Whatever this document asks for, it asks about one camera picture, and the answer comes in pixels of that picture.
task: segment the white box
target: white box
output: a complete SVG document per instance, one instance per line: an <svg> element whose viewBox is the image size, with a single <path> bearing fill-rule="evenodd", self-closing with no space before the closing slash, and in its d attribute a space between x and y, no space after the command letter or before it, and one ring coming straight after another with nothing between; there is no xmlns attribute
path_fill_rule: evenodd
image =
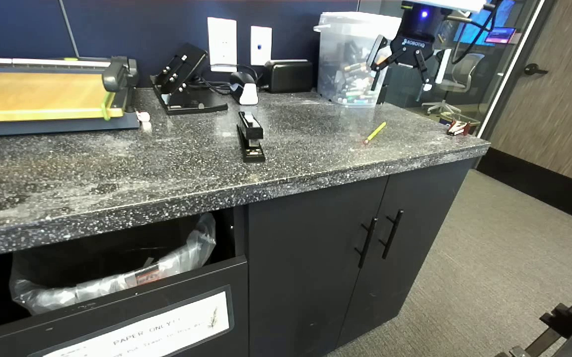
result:
<svg viewBox="0 0 572 357"><path fill-rule="evenodd" d="M385 79L379 75L371 89L375 71L367 63L377 35L393 39L401 17L365 11L323 11L319 23L319 71L317 93L335 103L373 107Z"/></svg>

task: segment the gray carpet floor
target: gray carpet floor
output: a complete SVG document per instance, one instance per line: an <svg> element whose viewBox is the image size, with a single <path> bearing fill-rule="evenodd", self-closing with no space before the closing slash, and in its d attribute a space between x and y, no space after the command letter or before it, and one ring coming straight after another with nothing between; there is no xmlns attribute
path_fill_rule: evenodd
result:
<svg viewBox="0 0 572 357"><path fill-rule="evenodd" d="M572 216L470 170L401 313L331 357L492 357L572 303Z"/></svg>

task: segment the wooden board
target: wooden board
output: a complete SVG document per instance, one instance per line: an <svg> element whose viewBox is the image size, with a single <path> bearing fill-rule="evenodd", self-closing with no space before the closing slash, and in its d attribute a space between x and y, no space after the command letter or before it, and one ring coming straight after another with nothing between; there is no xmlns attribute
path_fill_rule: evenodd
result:
<svg viewBox="0 0 572 357"><path fill-rule="evenodd" d="M0 73L0 122L123 116L105 103L99 73Z"/></svg>

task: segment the dark blue wall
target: dark blue wall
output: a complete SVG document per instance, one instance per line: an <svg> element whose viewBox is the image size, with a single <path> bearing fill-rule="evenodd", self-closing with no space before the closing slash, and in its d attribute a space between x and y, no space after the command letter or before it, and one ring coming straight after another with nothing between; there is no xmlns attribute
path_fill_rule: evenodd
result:
<svg viewBox="0 0 572 357"><path fill-rule="evenodd" d="M248 63L248 25L272 25L274 57L315 61L321 11L357 0L65 0L81 55L131 55L159 71L180 43L206 49L206 15L238 21L238 63ZM57 0L0 0L0 55L73 55Z"/></svg>

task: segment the countertop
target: countertop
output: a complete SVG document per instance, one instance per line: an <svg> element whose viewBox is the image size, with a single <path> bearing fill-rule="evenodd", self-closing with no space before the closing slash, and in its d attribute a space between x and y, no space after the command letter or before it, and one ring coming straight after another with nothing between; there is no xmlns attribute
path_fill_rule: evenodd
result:
<svg viewBox="0 0 572 357"><path fill-rule="evenodd" d="M343 111L315 93L260 93L266 162L242 162L236 105L164 115L151 89L137 109L153 132L0 138L0 253L178 216L319 190L486 152L421 115ZM385 130L363 144L381 120Z"/></svg>

